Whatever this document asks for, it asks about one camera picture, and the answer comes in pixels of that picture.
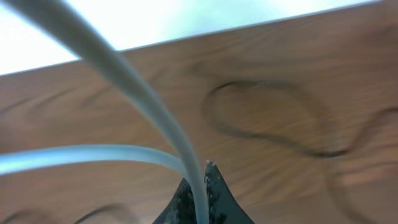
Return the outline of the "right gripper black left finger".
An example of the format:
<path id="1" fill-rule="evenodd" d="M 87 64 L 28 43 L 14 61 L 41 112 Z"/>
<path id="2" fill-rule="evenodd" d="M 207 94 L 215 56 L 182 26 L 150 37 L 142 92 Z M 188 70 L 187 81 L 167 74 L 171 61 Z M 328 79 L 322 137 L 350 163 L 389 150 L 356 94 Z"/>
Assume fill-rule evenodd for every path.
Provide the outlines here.
<path id="1" fill-rule="evenodd" d="M 196 224 L 195 204 L 188 181 L 183 178 L 169 204 L 153 224 Z"/>

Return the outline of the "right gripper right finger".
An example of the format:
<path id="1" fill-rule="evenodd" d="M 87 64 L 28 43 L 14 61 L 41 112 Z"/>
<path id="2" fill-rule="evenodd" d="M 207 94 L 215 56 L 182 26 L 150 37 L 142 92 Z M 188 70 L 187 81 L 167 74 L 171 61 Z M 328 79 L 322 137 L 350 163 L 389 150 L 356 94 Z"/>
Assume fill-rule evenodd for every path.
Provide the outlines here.
<path id="1" fill-rule="evenodd" d="M 205 184 L 210 224 L 254 224 L 233 197 L 214 162 L 207 162 Z"/>

